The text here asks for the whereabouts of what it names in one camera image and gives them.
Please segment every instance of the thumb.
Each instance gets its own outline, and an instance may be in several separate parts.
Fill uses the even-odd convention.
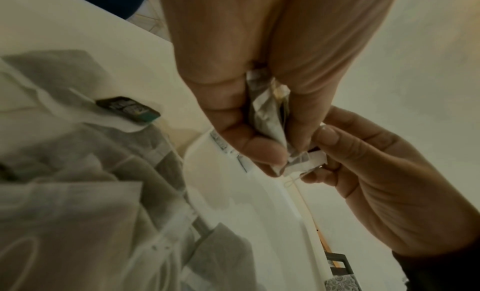
[[[322,125],[312,141],[332,159],[365,180],[387,177],[395,157],[383,153],[367,142],[331,125]]]

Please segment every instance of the black tag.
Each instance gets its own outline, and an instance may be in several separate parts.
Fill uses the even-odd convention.
[[[114,97],[95,101],[96,105],[126,117],[134,122],[151,123],[160,113],[128,97]]]

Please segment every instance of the sleeve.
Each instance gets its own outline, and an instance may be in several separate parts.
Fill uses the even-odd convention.
[[[409,291],[480,290],[480,238],[459,251],[429,258],[393,253],[409,282]]]

